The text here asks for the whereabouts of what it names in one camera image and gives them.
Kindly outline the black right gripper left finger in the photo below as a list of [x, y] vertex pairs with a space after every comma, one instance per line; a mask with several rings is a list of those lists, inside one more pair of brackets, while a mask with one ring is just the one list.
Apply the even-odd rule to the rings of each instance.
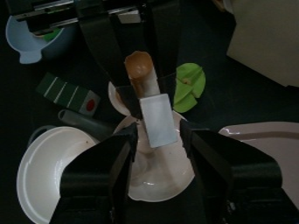
[[127, 224], [136, 143], [134, 122], [69, 162], [60, 177], [60, 199], [49, 224]]

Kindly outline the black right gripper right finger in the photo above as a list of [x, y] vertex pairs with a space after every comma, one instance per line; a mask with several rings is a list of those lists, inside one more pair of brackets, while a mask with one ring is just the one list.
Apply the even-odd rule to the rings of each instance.
[[203, 224], [299, 224], [274, 158], [186, 120], [180, 136], [199, 186]]

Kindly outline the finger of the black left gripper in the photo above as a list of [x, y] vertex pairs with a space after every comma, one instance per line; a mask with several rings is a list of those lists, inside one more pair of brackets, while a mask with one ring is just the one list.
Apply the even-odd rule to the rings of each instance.
[[128, 79], [124, 58], [108, 14], [98, 8], [77, 9], [77, 14], [79, 26], [94, 59], [116, 88], [131, 116], [142, 118], [136, 91]]
[[174, 98], [180, 43], [180, 0], [151, 0], [154, 22], [154, 62], [159, 87]]

